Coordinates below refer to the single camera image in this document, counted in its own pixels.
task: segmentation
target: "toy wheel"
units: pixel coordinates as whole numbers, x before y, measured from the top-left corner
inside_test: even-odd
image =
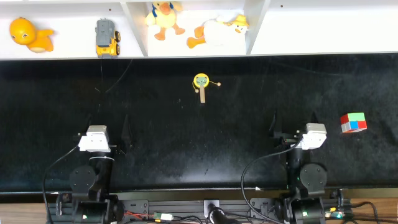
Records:
[[[114,38],[116,39],[116,42],[119,43],[120,42],[120,33],[118,31],[114,32]]]
[[[116,44],[116,55],[120,54],[120,46],[119,44]]]

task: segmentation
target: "yellow toy truck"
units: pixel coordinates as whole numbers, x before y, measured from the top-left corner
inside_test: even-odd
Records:
[[[97,21],[96,51],[98,58],[116,58],[120,54],[120,33],[115,30],[114,23],[109,19]]]

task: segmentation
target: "orange beak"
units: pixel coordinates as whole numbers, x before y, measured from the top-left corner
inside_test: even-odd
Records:
[[[172,10],[172,9],[170,8],[170,4],[169,4],[169,3],[163,3],[163,4],[160,6],[160,11],[161,11],[163,14],[165,14],[166,16],[170,14],[171,10]]]

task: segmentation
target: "orange duck toy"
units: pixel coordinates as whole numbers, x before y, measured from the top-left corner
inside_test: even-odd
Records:
[[[10,25],[10,34],[15,43],[26,45],[26,47],[35,52],[51,52],[54,46],[51,43],[49,35],[54,34],[53,30],[37,30],[35,26],[25,18],[18,18]]]

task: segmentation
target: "colorful cube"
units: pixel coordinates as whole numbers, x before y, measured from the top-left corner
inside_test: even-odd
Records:
[[[364,113],[349,113],[340,118],[343,133],[360,132],[368,128]]]

